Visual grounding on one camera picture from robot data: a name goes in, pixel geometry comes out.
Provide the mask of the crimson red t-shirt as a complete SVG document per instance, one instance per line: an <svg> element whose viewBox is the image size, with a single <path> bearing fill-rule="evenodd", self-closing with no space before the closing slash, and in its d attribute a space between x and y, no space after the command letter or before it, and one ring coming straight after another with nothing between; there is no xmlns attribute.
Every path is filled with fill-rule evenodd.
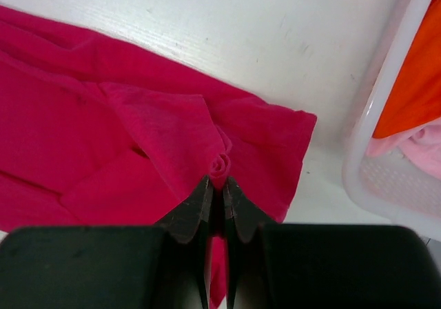
<svg viewBox="0 0 441 309"><path fill-rule="evenodd" d="M1 229L152 226L206 177L207 308L227 300L228 179L282 223L316 122L130 43L1 9Z"/></svg>

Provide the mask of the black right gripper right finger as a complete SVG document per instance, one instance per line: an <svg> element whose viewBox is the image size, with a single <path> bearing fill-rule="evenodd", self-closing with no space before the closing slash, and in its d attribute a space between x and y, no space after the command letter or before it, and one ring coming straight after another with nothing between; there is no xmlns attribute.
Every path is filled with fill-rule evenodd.
<svg viewBox="0 0 441 309"><path fill-rule="evenodd" d="M440 273L401 226L277 223L223 190L228 308L439 308Z"/></svg>

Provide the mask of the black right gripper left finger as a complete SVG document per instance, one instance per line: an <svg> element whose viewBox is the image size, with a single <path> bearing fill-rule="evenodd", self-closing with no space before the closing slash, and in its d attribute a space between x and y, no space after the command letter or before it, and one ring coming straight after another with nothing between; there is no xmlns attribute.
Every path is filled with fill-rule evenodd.
<svg viewBox="0 0 441 309"><path fill-rule="evenodd" d="M1 242L2 308L207 308L213 187L152 226L29 227Z"/></svg>

